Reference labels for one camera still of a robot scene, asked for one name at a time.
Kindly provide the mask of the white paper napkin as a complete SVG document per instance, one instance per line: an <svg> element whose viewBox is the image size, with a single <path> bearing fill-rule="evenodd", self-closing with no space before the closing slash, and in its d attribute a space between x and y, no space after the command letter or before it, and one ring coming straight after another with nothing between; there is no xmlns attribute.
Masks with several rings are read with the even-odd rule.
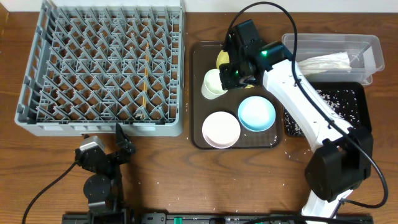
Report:
<svg viewBox="0 0 398 224"><path fill-rule="evenodd" d="M351 70L347 52L312 57L297 64L303 75L323 73L330 70Z"/></svg>

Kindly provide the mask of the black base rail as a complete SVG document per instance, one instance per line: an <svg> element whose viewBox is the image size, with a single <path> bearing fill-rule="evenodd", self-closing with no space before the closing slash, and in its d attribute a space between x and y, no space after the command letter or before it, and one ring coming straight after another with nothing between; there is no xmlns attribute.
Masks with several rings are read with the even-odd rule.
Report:
<svg viewBox="0 0 398 224"><path fill-rule="evenodd" d="M254 215L168 215L164 213L145 213L133 217L126 212L96 216L93 214L64 214L62 224L89 224L89 223L139 223L139 224L239 224L246 223L266 216Z"/></svg>

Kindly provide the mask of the light blue bowl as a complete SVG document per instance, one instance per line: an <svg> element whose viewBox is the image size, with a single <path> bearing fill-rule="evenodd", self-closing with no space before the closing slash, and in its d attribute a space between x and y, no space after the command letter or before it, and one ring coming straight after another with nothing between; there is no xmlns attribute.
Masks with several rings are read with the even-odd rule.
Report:
<svg viewBox="0 0 398 224"><path fill-rule="evenodd" d="M250 96L243 100L238 107L240 123L251 132L268 130L276 120L274 105L261 96Z"/></svg>

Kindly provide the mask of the yellow round plate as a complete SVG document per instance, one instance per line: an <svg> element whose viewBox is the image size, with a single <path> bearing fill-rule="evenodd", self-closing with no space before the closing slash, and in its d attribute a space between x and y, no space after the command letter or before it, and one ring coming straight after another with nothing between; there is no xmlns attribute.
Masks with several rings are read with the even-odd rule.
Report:
<svg viewBox="0 0 398 224"><path fill-rule="evenodd" d="M229 62L229 54L223 50L217 56L216 67L220 71L221 86L224 90L247 89L254 85L247 83L238 68L234 68Z"/></svg>

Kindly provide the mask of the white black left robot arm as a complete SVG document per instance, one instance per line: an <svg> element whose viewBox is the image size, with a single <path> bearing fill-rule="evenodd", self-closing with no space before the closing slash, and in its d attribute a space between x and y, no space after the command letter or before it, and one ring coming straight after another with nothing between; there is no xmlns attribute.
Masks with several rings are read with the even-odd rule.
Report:
<svg viewBox="0 0 398 224"><path fill-rule="evenodd" d="M85 137L75 150L77 165L94 173L85 182L83 193L90 212L95 215L114 212L124 203L120 166L130 162L136 148L120 124L116 124L115 138L119 150L109 154L98 136Z"/></svg>

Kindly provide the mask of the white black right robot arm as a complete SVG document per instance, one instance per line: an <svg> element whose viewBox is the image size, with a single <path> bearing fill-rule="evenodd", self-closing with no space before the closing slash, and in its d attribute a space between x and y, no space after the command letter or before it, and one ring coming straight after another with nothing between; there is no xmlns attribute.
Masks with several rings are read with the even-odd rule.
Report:
<svg viewBox="0 0 398 224"><path fill-rule="evenodd" d="M262 85L299 125L313 156L305 169L311 192L301 214L333 218L348 195L370 176L373 136L335 114L301 74L295 55L281 42L223 45L229 61L220 65L224 89Z"/></svg>

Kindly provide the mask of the grey plastic dish rack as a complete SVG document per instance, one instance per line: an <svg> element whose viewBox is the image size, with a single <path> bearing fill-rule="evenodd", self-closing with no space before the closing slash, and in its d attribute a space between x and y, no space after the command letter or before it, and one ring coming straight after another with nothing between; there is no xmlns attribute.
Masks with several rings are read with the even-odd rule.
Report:
<svg viewBox="0 0 398 224"><path fill-rule="evenodd" d="M183 1L43 1L15 123L36 136L183 131Z"/></svg>

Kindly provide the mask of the white pink bowl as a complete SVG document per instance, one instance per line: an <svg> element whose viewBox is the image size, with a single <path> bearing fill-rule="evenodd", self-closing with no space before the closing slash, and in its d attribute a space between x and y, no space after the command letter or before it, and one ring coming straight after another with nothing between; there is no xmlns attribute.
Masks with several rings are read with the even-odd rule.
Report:
<svg viewBox="0 0 398 224"><path fill-rule="evenodd" d="M206 117L201 132L209 145L217 149L226 149L238 141L241 127L234 115L217 111Z"/></svg>

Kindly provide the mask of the dark brown serving tray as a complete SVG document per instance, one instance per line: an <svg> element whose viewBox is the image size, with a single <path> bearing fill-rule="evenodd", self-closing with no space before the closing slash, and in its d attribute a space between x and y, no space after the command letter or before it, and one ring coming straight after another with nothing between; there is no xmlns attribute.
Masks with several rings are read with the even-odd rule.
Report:
<svg viewBox="0 0 398 224"><path fill-rule="evenodd" d="M282 140L280 104L261 86L229 90L209 100L201 92L207 72L216 68L220 42L197 42L190 52L190 134L199 149L260 149L276 147ZM270 101L275 109L272 126L250 131L239 121L239 105L251 96Z"/></svg>

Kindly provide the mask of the clear plastic waste bin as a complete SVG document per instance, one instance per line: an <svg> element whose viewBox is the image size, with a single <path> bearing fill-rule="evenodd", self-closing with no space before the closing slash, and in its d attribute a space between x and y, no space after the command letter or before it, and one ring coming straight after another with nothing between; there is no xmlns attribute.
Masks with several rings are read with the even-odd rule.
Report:
<svg viewBox="0 0 398 224"><path fill-rule="evenodd" d="M351 70L330 70L305 75L310 82L358 82L369 85L373 74L384 70L381 43L375 35L363 34L299 34L296 61L347 52Z"/></svg>

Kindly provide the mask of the black waste tray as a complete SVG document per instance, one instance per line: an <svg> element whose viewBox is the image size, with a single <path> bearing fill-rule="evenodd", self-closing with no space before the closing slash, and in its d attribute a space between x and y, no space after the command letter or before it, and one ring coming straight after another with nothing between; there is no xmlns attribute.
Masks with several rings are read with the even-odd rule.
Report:
<svg viewBox="0 0 398 224"><path fill-rule="evenodd" d="M354 128L372 131L366 95L357 82L310 82L326 104Z"/></svg>

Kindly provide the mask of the pale green cup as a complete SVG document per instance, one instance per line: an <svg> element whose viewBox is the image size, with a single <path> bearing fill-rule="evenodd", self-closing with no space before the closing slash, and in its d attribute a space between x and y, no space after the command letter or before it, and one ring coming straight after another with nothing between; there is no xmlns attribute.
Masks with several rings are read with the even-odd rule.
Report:
<svg viewBox="0 0 398 224"><path fill-rule="evenodd" d="M222 88L220 71L218 69L207 71L201 86L202 95L208 100L214 100L226 92L227 90Z"/></svg>

